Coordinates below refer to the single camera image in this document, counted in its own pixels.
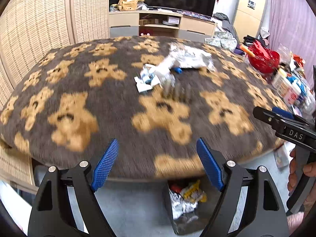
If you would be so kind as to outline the person's right hand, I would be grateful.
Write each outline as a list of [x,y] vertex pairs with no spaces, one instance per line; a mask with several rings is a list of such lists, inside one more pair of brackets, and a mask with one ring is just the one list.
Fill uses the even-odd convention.
[[[292,160],[289,164],[290,174],[289,174],[289,179],[288,179],[288,190],[292,192],[298,183],[298,177],[296,175],[297,161],[296,161],[295,149],[291,151],[290,157],[292,157]],[[316,174],[315,162],[304,165],[303,173],[308,177],[315,177],[315,174]],[[315,185],[313,186],[313,188],[309,192],[308,197],[303,203],[304,204],[304,218],[308,215],[314,203],[315,203]]]

